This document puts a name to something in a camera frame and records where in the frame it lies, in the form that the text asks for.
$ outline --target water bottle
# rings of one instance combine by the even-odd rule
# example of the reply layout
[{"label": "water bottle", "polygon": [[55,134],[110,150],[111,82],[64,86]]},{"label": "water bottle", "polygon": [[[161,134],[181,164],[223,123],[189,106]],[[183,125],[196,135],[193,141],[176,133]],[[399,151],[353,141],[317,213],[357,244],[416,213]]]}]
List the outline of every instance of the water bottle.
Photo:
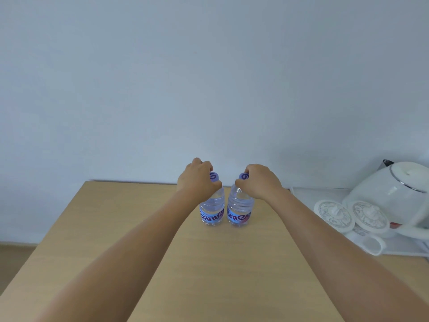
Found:
[{"label": "water bottle", "polygon": [[[216,182],[219,176],[215,172],[210,172],[210,180]],[[217,225],[222,221],[225,211],[225,191],[223,186],[217,190],[210,199],[200,204],[201,220],[206,225]]]},{"label": "water bottle", "polygon": [[[239,179],[248,179],[248,173],[241,173]],[[244,193],[244,191],[234,184],[228,197],[227,216],[233,226],[244,226],[252,213],[255,200]]]}]

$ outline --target forearm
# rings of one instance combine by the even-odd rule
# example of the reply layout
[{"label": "forearm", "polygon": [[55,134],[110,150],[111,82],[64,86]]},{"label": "forearm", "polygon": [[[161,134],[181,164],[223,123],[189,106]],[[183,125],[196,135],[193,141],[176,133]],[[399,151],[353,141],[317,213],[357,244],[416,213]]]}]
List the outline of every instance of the forearm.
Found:
[{"label": "forearm", "polygon": [[267,202],[347,322],[427,318],[421,298],[289,191],[278,189]]},{"label": "forearm", "polygon": [[177,192],[72,280],[37,321],[126,321],[198,203]]}]

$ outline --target person's left arm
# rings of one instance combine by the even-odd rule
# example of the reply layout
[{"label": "person's left arm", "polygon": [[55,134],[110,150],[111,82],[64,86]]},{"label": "person's left arm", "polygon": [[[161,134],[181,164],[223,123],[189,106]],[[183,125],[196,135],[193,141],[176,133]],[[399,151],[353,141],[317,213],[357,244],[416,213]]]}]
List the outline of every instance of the person's left arm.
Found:
[{"label": "person's left arm", "polygon": [[36,321],[126,321],[181,224],[222,187],[210,181],[212,169],[209,161],[195,158],[167,203],[69,282]]}]

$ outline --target hand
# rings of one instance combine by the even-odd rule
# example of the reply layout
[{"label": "hand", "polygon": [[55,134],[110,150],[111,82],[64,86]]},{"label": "hand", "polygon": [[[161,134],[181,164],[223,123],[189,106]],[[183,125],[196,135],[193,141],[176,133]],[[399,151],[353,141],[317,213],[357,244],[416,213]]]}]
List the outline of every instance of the hand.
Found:
[{"label": "hand", "polygon": [[237,179],[236,186],[251,197],[266,200],[276,189],[281,189],[277,176],[268,167],[259,164],[250,164],[246,167],[248,179]]},{"label": "hand", "polygon": [[198,203],[208,200],[222,187],[221,181],[212,182],[210,180],[212,170],[213,166],[209,161],[202,162],[201,159],[194,158],[179,176],[177,191],[188,192]]}]

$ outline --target blue bottle label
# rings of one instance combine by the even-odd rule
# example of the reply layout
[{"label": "blue bottle label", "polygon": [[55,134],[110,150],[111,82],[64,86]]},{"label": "blue bottle label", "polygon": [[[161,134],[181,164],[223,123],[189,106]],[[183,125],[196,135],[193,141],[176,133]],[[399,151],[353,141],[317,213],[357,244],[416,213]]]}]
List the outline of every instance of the blue bottle label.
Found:
[{"label": "blue bottle label", "polygon": [[224,211],[225,211],[225,208],[223,208],[218,213],[215,213],[213,215],[209,215],[209,214],[205,213],[204,211],[202,211],[202,209],[200,207],[201,219],[205,222],[217,222],[222,218]]},{"label": "blue bottle label", "polygon": [[236,213],[233,213],[231,210],[229,210],[229,207],[227,209],[228,219],[236,224],[244,224],[249,220],[251,213],[252,211],[250,211],[247,215],[237,215]]}]

